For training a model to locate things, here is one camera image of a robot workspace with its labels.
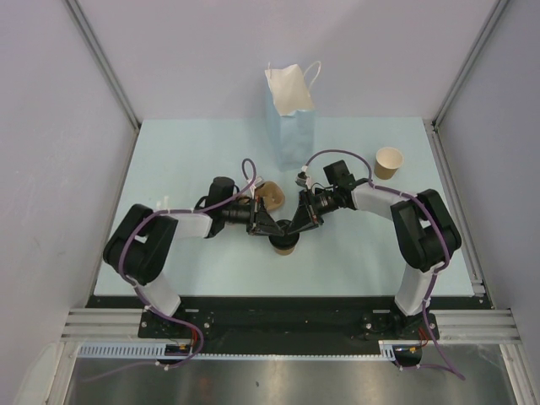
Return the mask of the black plastic cup lid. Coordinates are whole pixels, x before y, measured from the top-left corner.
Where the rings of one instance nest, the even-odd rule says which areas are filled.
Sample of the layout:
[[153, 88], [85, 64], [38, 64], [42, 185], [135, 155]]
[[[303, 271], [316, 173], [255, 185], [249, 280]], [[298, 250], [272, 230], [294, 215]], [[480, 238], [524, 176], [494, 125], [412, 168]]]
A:
[[283, 233], [281, 235], [270, 235], [268, 239], [271, 245], [273, 246], [277, 244], [293, 244], [296, 246], [298, 241], [300, 240], [300, 234], [298, 232], [292, 232], [289, 230], [291, 221], [287, 219], [280, 219], [277, 222], [277, 225], [283, 231]]

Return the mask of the brown paper cup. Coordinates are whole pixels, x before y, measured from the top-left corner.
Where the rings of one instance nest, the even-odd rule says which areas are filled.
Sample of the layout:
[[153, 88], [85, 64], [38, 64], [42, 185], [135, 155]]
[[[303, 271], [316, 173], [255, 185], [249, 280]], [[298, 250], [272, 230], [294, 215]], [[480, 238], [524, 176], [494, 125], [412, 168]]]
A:
[[391, 179], [401, 168], [404, 158], [402, 152], [393, 147], [380, 148], [375, 155], [375, 176], [381, 180]]
[[293, 244], [277, 244], [273, 245], [273, 249], [280, 256], [288, 256], [294, 252], [295, 245]]

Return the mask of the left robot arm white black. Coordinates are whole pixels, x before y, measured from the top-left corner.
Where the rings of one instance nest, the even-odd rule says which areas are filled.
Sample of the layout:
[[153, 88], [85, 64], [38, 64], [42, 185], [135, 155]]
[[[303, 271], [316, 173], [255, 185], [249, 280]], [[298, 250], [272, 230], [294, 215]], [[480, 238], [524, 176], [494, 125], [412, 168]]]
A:
[[181, 297], [162, 273], [173, 240], [212, 238], [226, 224], [243, 224], [248, 235], [283, 236], [270, 213], [284, 201], [284, 192], [273, 181], [242, 192], [232, 179], [219, 176], [193, 211], [158, 214], [142, 204], [131, 206], [106, 243], [103, 261], [132, 285], [148, 308], [159, 312], [158, 329], [174, 338], [185, 331], [186, 316], [178, 311]]

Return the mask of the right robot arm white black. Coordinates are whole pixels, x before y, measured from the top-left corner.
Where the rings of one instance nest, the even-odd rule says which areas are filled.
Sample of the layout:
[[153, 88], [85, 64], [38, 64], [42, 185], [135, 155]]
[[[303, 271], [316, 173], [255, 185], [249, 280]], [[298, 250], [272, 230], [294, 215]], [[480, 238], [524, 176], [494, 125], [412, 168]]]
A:
[[339, 160], [323, 168], [329, 187], [305, 187], [299, 192], [286, 235], [323, 225], [323, 216], [341, 208], [373, 213], [393, 223], [405, 271], [394, 297], [398, 312], [389, 317], [391, 332], [410, 338], [419, 329], [417, 314], [426, 311], [437, 274], [446, 269], [461, 248], [461, 235], [440, 194], [432, 189], [416, 195], [355, 179]]

